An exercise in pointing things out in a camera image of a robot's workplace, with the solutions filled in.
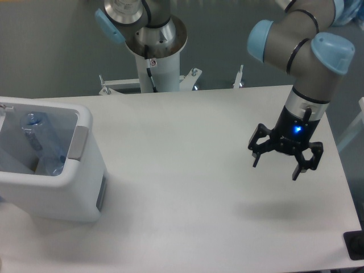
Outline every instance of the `clear plastic bottle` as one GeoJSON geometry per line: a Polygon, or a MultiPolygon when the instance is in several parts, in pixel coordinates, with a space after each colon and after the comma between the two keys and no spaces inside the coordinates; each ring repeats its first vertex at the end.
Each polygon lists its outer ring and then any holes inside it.
{"type": "Polygon", "coordinates": [[[41,112],[26,114],[20,120],[20,125],[39,158],[36,173],[51,176],[61,174],[66,153],[48,115],[41,112]]]}
{"type": "Polygon", "coordinates": [[[344,0],[344,11],[334,23],[334,26],[343,26],[357,16],[363,0],[344,0]]]}

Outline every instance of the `black cable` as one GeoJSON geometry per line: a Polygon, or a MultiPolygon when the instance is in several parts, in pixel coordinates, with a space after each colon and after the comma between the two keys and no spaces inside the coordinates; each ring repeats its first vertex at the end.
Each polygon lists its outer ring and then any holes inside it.
{"type": "Polygon", "coordinates": [[[361,271],[361,269],[364,269],[364,266],[362,267],[358,267],[357,269],[355,269],[352,273],[359,273],[361,271]]]}
{"type": "Polygon", "coordinates": [[[148,24],[150,23],[150,21],[152,21],[152,13],[150,12],[149,6],[146,2],[146,0],[142,0],[142,4],[146,10],[147,16],[148,16],[148,24]]]}
{"type": "Polygon", "coordinates": [[[148,51],[149,51],[149,46],[147,46],[146,44],[144,45],[144,59],[147,60],[148,59],[148,51]]]}
{"type": "Polygon", "coordinates": [[[147,74],[148,74],[148,77],[150,78],[150,82],[152,84],[153,93],[158,93],[157,87],[155,86],[155,83],[154,83],[152,72],[150,71],[149,67],[147,68],[147,74]]]}

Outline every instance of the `blue led light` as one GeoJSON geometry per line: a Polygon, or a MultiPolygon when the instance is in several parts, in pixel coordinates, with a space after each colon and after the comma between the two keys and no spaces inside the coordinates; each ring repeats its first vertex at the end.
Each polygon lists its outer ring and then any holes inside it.
{"type": "Polygon", "coordinates": [[[293,127],[293,132],[295,134],[298,134],[301,131],[302,131],[302,127],[301,126],[295,126],[295,127],[293,127]]]}

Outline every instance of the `white plastic bin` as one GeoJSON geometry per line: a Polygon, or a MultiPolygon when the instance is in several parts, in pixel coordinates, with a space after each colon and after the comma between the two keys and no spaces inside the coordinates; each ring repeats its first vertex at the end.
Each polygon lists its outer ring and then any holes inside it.
{"type": "Polygon", "coordinates": [[[86,107],[0,97],[0,156],[0,196],[6,201],[35,216],[82,222],[99,218],[106,166],[86,107]],[[67,153],[57,176],[34,174],[39,159],[20,126],[30,112],[48,115],[67,153]]]}

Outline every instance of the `white tabletop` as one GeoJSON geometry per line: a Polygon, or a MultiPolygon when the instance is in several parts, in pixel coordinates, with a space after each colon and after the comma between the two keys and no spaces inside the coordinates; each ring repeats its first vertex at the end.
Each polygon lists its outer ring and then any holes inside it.
{"type": "Polygon", "coordinates": [[[364,265],[359,230],[324,116],[317,171],[247,149],[273,128],[290,86],[52,99],[87,106],[110,173],[93,224],[31,217],[0,203],[1,273],[296,272],[364,265]]]}

